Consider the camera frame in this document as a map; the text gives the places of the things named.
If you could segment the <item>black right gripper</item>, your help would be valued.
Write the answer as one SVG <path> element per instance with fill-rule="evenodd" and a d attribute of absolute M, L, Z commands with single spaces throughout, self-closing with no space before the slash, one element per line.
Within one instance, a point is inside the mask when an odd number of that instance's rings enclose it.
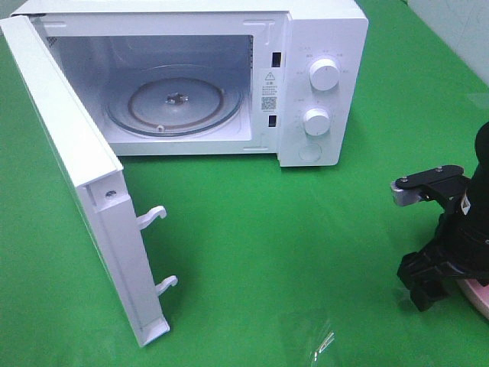
<path fill-rule="evenodd" d="M 433 240 L 401 259 L 397 276 L 423 312 L 449 296 L 446 279 L 475 279 L 488 285 L 488 175 L 421 174 L 423 199 L 445 212 Z"/>

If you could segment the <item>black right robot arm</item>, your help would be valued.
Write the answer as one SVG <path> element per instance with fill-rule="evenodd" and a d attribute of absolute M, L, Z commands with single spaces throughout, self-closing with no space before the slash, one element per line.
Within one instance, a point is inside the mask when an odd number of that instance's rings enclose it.
<path fill-rule="evenodd" d="M 478 166 L 456 210 L 440 216 L 435 237 L 423 251 L 422 280 L 475 279 L 488 285 L 488 124 L 474 142 Z"/>

